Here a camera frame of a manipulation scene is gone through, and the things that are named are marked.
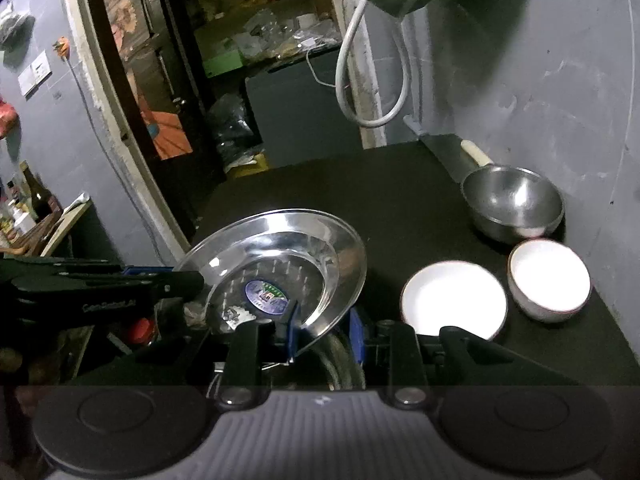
white hose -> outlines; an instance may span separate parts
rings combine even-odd
[[[349,26],[347,27],[347,32],[344,35],[344,39],[342,40],[342,46],[340,47],[340,54],[338,54],[338,63],[335,66],[335,97],[338,99],[338,104],[340,105],[340,110],[348,120],[353,121],[354,123],[359,124],[364,128],[377,128],[379,126],[383,126],[387,124],[391,119],[393,119],[396,115],[400,113],[402,106],[404,106],[404,102],[406,101],[407,96],[409,95],[409,56],[406,52],[406,48],[404,46],[404,41],[398,31],[398,27],[392,27],[391,35],[394,38],[394,42],[396,43],[396,47],[398,48],[398,52],[400,53],[400,63],[402,64],[402,90],[400,91],[400,97],[396,104],[388,111],[384,116],[379,119],[362,119],[358,117],[347,102],[346,94],[345,94],[345,83],[344,78],[346,75],[347,68],[347,54],[349,53],[349,49],[351,48],[351,43],[353,43],[353,37],[356,34],[356,30],[360,25],[362,17],[364,15],[364,9],[367,6],[366,0],[360,0],[358,6],[356,7],[353,16],[351,17],[351,21],[349,22]]]

label on basin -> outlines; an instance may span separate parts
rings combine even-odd
[[[263,280],[251,280],[244,286],[247,300],[259,310],[279,316],[289,300],[277,286]]]

door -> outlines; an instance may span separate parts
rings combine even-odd
[[[189,63],[180,55],[182,38],[165,18],[172,11],[165,0],[101,0],[102,9],[97,0],[89,1],[135,141],[178,224],[191,238],[199,212],[224,179],[203,117],[209,103],[194,84],[194,72],[200,70],[205,78],[202,62],[196,58]]]

gray wall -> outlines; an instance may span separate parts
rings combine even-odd
[[[378,21],[367,15],[381,92],[387,81],[394,94],[397,55]],[[638,355],[640,0],[434,0],[408,21],[422,124],[561,188],[566,240]],[[411,138],[397,121],[387,137]]]
[[[14,9],[28,10],[34,20],[23,41],[0,54],[0,93],[20,115],[19,127],[0,140],[2,182],[6,184],[20,161],[27,160],[63,206],[82,191],[92,197],[94,208],[74,229],[77,254],[119,258],[126,264],[158,265],[150,236],[92,132],[73,73],[52,49],[60,36],[72,39],[63,0],[14,0]],[[18,75],[43,50],[52,74],[25,99],[20,95]],[[106,139],[104,121],[92,104],[73,45],[70,62],[97,133]],[[161,238],[156,235],[156,239],[163,259],[172,262]]]

black table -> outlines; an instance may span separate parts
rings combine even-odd
[[[291,207],[327,211],[359,232],[368,271],[358,304],[373,320],[399,319],[404,283],[439,260],[475,262],[508,292],[510,248],[473,230],[458,185],[418,142],[225,182],[210,199],[194,242],[245,216]],[[616,433],[598,472],[607,479],[638,477],[640,388],[620,386],[640,384],[640,367],[597,292],[579,314],[557,325],[530,320],[510,298],[496,341],[577,381],[604,386],[598,389],[609,401]]]

